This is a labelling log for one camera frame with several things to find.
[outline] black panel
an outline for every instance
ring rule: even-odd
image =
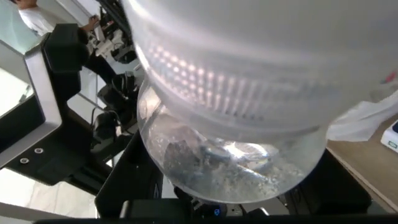
[[[43,123],[44,117],[35,96],[8,111],[0,118],[0,156],[1,152]]]

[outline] blue light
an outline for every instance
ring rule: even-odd
[[[219,216],[220,215],[220,210],[219,209],[214,210],[214,214],[215,214],[215,216]]]

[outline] hand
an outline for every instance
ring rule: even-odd
[[[94,29],[95,24],[100,21],[98,16],[91,16],[88,19],[88,24],[87,24],[87,28],[91,31]]]

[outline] clear plastic bottle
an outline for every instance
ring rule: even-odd
[[[144,144],[161,171],[192,196],[220,203],[260,202],[301,182],[325,148],[325,129],[274,144],[225,141],[176,118],[144,81],[138,102]]]
[[[255,202],[297,185],[322,155],[328,124],[396,68],[395,0],[124,8],[150,83],[139,107],[148,151],[207,200]]]

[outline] wooden table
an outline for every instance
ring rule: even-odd
[[[365,142],[329,141],[328,150],[388,212],[398,212],[398,153],[380,143],[398,114],[383,122]]]

